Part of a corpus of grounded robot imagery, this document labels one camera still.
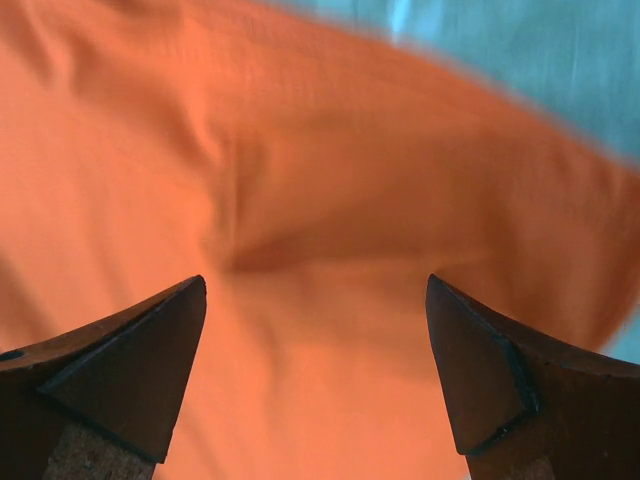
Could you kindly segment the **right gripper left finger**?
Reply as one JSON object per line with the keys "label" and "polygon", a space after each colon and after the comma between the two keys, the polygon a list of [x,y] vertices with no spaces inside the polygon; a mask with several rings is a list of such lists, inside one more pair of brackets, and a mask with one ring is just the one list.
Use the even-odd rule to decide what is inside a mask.
{"label": "right gripper left finger", "polygon": [[2,353],[2,478],[152,478],[167,457],[205,316],[197,275]]}

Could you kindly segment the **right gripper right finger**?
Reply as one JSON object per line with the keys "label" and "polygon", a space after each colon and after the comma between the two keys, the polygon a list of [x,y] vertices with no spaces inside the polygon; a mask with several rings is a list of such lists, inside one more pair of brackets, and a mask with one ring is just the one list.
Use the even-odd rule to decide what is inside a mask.
{"label": "right gripper right finger", "polygon": [[426,316],[471,478],[638,478],[638,365],[527,327],[435,275]]}

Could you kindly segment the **orange t shirt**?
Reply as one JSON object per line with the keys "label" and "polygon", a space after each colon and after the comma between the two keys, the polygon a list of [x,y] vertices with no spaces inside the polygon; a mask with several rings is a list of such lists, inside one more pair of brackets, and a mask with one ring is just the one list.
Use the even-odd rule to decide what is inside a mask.
{"label": "orange t shirt", "polygon": [[456,479],[436,274],[598,349],[639,176],[433,58],[253,1],[1,5],[1,346],[189,276],[162,479]]}

